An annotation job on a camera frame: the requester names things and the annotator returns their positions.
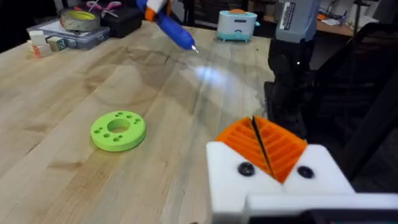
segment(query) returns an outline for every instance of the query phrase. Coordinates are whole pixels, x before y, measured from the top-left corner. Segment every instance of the scissors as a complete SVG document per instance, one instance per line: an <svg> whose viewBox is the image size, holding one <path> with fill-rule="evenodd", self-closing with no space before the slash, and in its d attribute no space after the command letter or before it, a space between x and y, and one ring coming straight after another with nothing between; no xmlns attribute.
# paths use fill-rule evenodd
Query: scissors
<svg viewBox="0 0 398 224"><path fill-rule="evenodd" d="M110 15L112 15L112 16L114 16L114 17L116 17L116 18L119 17L118 15L116 15L115 13L113 13L113 11L112 11L111 9L114 9L114 8L117 8L117 7L121 6L121 5L122 5L121 2L119 2L119 1L112 1L112 2L110 2L106 7L102 7L102 6L100 6L100 5L98 4L98 1L99 1L99 0L97 0L97 1L88 1L88 2L86 3L86 6L90 8L90 9L88 10L89 12L90 12L93 8L95 8L95 9L97 9L97 10L102 11L102 13L101 13L101 18L103 18L107 13L110 14Z"/></svg>

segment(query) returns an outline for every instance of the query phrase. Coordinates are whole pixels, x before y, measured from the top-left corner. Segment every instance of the green disc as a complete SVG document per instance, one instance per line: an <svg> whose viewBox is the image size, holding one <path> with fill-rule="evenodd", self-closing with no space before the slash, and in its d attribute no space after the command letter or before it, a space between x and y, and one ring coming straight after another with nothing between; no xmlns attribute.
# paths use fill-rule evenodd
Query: green disc
<svg viewBox="0 0 398 224"><path fill-rule="evenodd" d="M145 122L130 111L115 111L98 118L91 126L94 144L105 151L121 152L136 147L145 138Z"/></svg>

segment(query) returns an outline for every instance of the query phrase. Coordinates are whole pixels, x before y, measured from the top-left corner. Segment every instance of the black screw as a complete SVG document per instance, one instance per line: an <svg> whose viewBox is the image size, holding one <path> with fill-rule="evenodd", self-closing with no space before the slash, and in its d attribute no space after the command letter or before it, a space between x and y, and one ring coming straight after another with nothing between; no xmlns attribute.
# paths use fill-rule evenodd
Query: black screw
<svg viewBox="0 0 398 224"><path fill-rule="evenodd" d="M298 172L298 174L300 174L302 177L304 177L306 179L312 179L313 176L315 175L313 173L313 171L311 170L311 168L309 168L307 166L298 167L297 172Z"/></svg>
<svg viewBox="0 0 398 224"><path fill-rule="evenodd" d="M254 175L254 166L249 162L242 162L238 167L238 171L243 176L250 177Z"/></svg>

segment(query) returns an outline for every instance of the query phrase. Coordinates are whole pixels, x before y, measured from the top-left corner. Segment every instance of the pink scissors handle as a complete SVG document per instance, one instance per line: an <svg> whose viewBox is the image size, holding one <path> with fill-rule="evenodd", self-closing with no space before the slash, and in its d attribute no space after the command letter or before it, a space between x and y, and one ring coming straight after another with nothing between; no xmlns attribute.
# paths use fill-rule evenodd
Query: pink scissors handle
<svg viewBox="0 0 398 224"><path fill-rule="evenodd" d="M108 4L108 6L106 6L106 9L107 9L107 10L111 10L111 9L114 9L114 8L119 7L119 6L121 6L121 5L122 5L122 3L119 2L119 1L111 1L111 2Z"/></svg>
<svg viewBox="0 0 398 224"><path fill-rule="evenodd" d="M86 6L89 8L92 8L94 6L94 8L97 10L103 10L103 8L99 4L97 4L96 1L88 1L86 2Z"/></svg>

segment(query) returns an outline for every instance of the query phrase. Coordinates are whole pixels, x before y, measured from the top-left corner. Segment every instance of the orange 3d printed part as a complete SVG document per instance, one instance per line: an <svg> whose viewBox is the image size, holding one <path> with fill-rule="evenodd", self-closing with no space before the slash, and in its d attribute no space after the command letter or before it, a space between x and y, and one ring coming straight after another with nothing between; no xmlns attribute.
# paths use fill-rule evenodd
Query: orange 3d printed part
<svg viewBox="0 0 398 224"><path fill-rule="evenodd" d="M215 140L224 142L280 183L307 146L288 130L257 116L233 123Z"/></svg>

